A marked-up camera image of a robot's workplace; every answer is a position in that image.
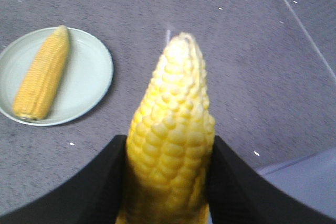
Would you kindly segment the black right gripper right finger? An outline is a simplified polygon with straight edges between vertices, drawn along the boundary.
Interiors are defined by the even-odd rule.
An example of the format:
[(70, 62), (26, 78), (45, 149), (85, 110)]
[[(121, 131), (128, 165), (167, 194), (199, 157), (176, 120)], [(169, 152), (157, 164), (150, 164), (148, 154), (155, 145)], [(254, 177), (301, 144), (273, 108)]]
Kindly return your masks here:
[(335, 223), (267, 182), (218, 135), (207, 197), (213, 223)]

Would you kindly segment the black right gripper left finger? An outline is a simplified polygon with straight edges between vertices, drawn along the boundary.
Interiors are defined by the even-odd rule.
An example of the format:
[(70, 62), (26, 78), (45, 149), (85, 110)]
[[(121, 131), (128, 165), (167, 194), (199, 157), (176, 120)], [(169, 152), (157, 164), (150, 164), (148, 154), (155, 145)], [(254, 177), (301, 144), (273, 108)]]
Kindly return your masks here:
[(122, 194), (126, 136), (116, 135), (82, 170), (1, 223), (115, 223)]

